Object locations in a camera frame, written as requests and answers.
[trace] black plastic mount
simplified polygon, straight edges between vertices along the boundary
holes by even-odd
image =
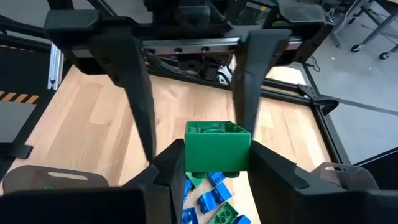
[[[321,107],[322,113],[325,116],[332,112],[339,104],[335,99],[319,98],[318,94],[310,86],[298,84],[297,87],[301,95],[309,97],[313,100],[314,105]]]
[[[231,83],[236,123],[248,130],[252,137],[264,74],[286,49],[290,35],[288,29],[252,30],[236,52]]]
[[[261,223],[396,223],[398,193],[349,192],[256,141],[248,178]]]
[[[0,157],[11,157],[18,159],[27,159],[32,152],[33,146],[15,145],[13,143],[0,142]]]
[[[11,192],[0,197],[2,223],[180,223],[185,146],[175,140],[122,187]]]

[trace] blue lego brick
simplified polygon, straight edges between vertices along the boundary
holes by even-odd
[[[232,222],[232,224],[250,224],[250,223],[251,223],[250,219],[245,215],[240,215],[236,217],[234,219],[234,222]]]
[[[210,172],[209,173],[209,182],[213,187],[216,187],[217,184],[221,183],[225,179],[225,176],[222,172]]]
[[[192,189],[192,183],[191,180],[188,178],[185,179],[185,188],[184,188],[184,197],[186,197],[189,193],[189,191]]]
[[[198,198],[198,204],[200,205],[200,211],[206,213],[217,208],[217,204],[211,192],[206,192]]]
[[[218,204],[221,204],[232,197],[231,192],[229,192],[224,183],[217,185],[217,187],[215,187],[211,193]]]
[[[198,216],[197,216],[197,213],[196,213],[194,207],[182,210],[181,223],[182,224],[199,224]]]

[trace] yellow and black striped tape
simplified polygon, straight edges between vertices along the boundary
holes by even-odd
[[[36,104],[38,100],[39,96],[37,95],[0,91],[0,101]]]

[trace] caster wheel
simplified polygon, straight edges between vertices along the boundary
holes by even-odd
[[[352,48],[351,48],[351,52],[359,52],[361,50],[361,46],[360,45],[354,45]]]
[[[352,18],[348,21],[348,24],[352,24],[355,21],[355,18]]]
[[[385,60],[385,59],[387,59],[387,58],[389,58],[389,57],[390,57],[390,55],[388,55],[387,52],[381,53],[381,54],[379,55],[379,59],[380,59],[380,60]]]

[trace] green lego brick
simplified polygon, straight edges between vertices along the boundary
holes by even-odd
[[[209,221],[209,224],[232,224],[234,219],[238,216],[238,212],[228,202],[218,210],[216,215]]]
[[[185,171],[247,171],[250,143],[250,132],[230,121],[187,122]]]
[[[198,187],[204,181],[203,178],[194,178],[194,177],[192,177],[192,174],[189,173],[189,172],[185,173],[185,175],[187,175],[188,179],[191,180],[192,184],[195,187]]]

